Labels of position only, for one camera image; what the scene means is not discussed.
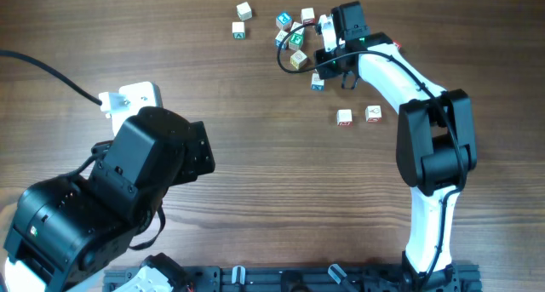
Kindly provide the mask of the block with blue X side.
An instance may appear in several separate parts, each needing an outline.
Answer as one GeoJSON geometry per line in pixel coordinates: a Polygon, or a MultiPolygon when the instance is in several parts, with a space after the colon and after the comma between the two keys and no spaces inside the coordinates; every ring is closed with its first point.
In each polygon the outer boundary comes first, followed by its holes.
{"type": "Polygon", "coordinates": [[[312,74],[311,90],[315,90],[315,91],[324,90],[324,80],[321,79],[317,73],[312,74]]]}

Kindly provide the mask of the block with red M side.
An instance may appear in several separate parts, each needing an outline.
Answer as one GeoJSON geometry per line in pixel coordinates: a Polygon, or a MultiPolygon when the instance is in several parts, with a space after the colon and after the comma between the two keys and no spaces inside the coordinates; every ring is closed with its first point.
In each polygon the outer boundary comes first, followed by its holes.
{"type": "Polygon", "coordinates": [[[336,113],[336,124],[338,126],[351,126],[353,124],[353,114],[350,109],[341,109],[336,113]]]}

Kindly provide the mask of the white block red picture side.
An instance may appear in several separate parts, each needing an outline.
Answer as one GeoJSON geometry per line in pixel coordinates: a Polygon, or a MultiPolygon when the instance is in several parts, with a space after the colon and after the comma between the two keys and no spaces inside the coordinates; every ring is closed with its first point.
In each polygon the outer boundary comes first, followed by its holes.
{"type": "Polygon", "coordinates": [[[365,121],[367,123],[378,123],[382,120],[382,109],[380,106],[367,106],[365,109],[365,121]]]}

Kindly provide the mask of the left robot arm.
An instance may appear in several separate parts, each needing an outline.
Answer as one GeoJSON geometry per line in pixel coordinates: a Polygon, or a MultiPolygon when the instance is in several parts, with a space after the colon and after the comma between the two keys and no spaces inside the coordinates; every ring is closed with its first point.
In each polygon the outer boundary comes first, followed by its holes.
{"type": "Polygon", "coordinates": [[[4,243],[9,288],[67,291],[128,249],[150,247],[131,241],[164,217],[169,188],[214,169],[203,123],[141,108],[78,169],[22,193],[4,243]]]}

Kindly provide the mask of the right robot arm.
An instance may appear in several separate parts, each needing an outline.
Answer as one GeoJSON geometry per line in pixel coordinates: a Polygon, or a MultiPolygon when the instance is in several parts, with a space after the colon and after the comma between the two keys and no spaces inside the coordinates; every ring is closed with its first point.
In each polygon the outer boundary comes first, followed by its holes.
{"type": "Polygon", "coordinates": [[[366,266],[355,281],[340,266],[328,273],[347,291],[480,291],[479,267],[453,262],[456,200],[477,163],[471,100],[427,80],[383,32],[372,33],[360,3],[321,15],[314,54],[323,79],[349,74],[374,87],[398,114],[396,162],[411,192],[410,237],[398,265],[366,266]]]}

